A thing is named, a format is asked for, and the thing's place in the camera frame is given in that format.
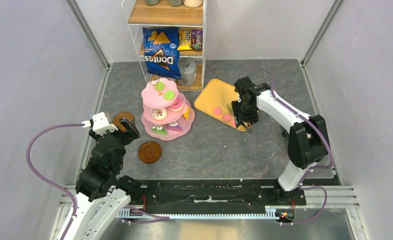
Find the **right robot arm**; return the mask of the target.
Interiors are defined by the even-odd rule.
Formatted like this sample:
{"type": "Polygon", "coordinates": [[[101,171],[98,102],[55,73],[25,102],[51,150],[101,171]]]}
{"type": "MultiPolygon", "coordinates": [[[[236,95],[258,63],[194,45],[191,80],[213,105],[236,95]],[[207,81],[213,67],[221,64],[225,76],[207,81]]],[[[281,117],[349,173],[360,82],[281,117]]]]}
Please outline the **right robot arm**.
{"type": "Polygon", "coordinates": [[[247,132],[264,112],[278,122],[288,134],[289,162],[278,177],[273,190],[274,200],[285,205],[293,199],[293,190],[301,186],[306,173],[311,171],[330,151],[326,121],[321,115],[311,116],[281,98],[267,83],[254,84],[248,76],[234,83],[238,99],[231,109],[236,127],[247,132]]]}

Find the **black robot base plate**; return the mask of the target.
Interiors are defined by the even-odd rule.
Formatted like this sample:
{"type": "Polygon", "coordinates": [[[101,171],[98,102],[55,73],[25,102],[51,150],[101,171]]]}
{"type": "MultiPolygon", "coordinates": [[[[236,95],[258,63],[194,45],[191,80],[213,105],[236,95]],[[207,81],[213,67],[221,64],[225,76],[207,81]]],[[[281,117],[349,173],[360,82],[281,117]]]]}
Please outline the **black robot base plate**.
{"type": "Polygon", "coordinates": [[[151,214],[261,214],[306,205],[305,193],[279,193],[274,179],[139,180],[130,205],[151,214]]]}

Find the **purple cake slice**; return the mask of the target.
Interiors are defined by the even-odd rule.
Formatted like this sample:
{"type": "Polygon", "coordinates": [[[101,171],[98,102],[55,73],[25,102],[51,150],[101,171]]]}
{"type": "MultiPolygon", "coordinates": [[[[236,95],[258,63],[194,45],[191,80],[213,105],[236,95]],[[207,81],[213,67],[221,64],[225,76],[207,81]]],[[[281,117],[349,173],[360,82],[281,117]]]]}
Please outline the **purple cake slice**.
{"type": "Polygon", "coordinates": [[[175,131],[175,132],[182,132],[183,131],[182,128],[179,126],[179,124],[176,121],[168,123],[166,127],[168,130],[175,131]]]}

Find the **pink frosted donut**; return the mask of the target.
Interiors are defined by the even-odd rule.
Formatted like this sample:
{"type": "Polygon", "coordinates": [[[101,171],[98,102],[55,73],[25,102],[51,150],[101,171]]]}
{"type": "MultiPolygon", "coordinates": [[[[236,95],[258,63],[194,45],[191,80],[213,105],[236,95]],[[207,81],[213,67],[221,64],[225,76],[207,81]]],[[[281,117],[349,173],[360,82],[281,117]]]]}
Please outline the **pink frosted donut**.
{"type": "Polygon", "coordinates": [[[172,105],[170,105],[168,108],[172,112],[179,112],[183,109],[184,105],[185,104],[183,100],[180,97],[177,97],[172,103],[172,105]]]}

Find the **green cake slice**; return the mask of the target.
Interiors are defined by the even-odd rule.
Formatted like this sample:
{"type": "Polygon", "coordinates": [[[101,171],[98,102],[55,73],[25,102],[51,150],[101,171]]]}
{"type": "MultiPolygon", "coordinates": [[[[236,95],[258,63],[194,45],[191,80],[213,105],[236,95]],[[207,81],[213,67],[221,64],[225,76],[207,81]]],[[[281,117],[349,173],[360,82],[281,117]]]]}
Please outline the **green cake slice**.
{"type": "Polygon", "coordinates": [[[152,132],[154,134],[158,134],[158,135],[162,135],[162,136],[167,136],[168,135],[167,130],[162,125],[156,125],[155,124],[152,127],[152,132]]]}

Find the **yellow cake slice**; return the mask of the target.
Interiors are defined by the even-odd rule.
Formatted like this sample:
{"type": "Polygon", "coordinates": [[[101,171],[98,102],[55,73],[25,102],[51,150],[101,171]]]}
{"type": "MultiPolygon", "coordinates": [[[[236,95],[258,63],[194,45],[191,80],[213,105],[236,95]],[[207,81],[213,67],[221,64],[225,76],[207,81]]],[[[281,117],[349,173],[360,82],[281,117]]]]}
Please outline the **yellow cake slice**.
{"type": "Polygon", "coordinates": [[[185,120],[189,119],[189,115],[190,115],[190,107],[187,106],[185,112],[183,113],[183,117],[185,118],[185,120]]]}

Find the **metal serving tongs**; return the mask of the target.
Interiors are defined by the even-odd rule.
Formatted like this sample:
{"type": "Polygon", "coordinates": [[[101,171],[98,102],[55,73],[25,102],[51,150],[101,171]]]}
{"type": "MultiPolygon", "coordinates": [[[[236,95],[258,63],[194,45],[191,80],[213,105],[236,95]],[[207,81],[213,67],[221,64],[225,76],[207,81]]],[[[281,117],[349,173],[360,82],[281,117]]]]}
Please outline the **metal serving tongs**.
{"type": "Polygon", "coordinates": [[[230,104],[228,104],[226,108],[228,110],[228,113],[231,116],[231,120],[235,121],[235,125],[236,125],[236,127],[234,127],[235,129],[237,129],[239,131],[246,131],[246,132],[248,132],[250,134],[253,133],[253,129],[252,129],[251,125],[249,123],[247,123],[247,122],[242,122],[242,123],[239,124],[239,126],[237,126],[237,121],[236,121],[236,118],[235,118],[232,106],[230,104]]]}

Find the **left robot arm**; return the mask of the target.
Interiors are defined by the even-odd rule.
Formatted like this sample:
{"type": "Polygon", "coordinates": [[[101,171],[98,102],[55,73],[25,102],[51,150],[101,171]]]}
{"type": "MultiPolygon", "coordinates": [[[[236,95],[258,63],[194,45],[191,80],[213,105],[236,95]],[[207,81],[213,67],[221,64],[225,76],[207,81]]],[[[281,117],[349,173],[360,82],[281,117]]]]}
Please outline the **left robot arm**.
{"type": "Polygon", "coordinates": [[[120,112],[113,120],[105,112],[83,121],[83,128],[96,141],[86,167],[75,185],[72,217],[66,220],[58,240],[98,240],[127,204],[140,201],[142,192],[137,181],[117,176],[123,169],[125,146],[140,137],[135,118],[120,112]]]}

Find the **chocolate white donut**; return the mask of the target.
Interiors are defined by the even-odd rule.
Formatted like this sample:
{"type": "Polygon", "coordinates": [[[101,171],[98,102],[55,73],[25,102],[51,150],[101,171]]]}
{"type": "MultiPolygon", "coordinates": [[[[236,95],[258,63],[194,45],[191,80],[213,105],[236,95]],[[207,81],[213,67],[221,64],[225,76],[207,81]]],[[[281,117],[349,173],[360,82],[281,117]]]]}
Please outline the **chocolate white donut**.
{"type": "Polygon", "coordinates": [[[165,119],[168,115],[168,111],[165,107],[163,108],[153,108],[151,112],[152,118],[156,121],[161,121],[165,119]]]}

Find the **green sandwich cookie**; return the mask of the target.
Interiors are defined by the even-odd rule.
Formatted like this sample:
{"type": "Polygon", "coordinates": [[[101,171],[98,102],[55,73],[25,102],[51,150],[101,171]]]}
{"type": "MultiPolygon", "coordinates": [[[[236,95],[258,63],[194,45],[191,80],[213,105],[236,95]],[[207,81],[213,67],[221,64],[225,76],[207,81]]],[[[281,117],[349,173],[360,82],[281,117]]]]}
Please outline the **green sandwich cookie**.
{"type": "Polygon", "coordinates": [[[173,90],[167,90],[163,93],[163,98],[166,101],[173,100],[175,98],[175,92],[173,90]]]}
{"type": "Polygon", "coordinates": [[[162,82],[162,81],[157,81],[156,83],[155,83],[155,85],[154,85],[154,89],[156,90],[156,91],[162,91],[162,90],[164,90],[164,88],[165,88],[165,84],[162,82]]]}

